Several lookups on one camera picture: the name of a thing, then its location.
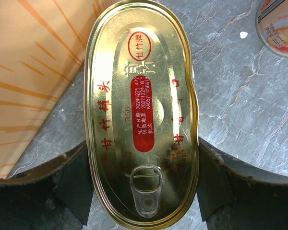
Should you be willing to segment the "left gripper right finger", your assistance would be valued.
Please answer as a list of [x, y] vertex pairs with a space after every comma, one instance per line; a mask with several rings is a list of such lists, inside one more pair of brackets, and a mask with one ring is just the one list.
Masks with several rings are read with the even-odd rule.
[[199, 138], [197, 197], [210, 230], [288, 230], [288, 177], [254, 167]]

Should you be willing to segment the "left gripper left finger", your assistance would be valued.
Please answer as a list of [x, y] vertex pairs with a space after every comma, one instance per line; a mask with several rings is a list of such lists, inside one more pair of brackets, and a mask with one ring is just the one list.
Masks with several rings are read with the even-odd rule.
[[94, 186], [86, 142], [35, 168], [0, 179], [0, 230], [81, 230]]

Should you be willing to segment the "oval fish can front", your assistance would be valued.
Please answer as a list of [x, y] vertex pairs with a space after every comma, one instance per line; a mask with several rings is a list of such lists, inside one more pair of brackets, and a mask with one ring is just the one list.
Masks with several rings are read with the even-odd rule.
[[199, 176], [199, 109], [190, 43], [152, 0], [108, 7], [90, 33], [84, 120], [96, 195], [131, 230], [160, 230], [191, 206]]

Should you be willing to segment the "white-lid cylindrical can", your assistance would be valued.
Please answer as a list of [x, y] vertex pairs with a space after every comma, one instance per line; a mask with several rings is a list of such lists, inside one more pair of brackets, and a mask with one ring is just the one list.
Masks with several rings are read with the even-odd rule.
[[256, 30], [273, 53], [288, 57], [288, 0], [264, 0], [258, 8]]

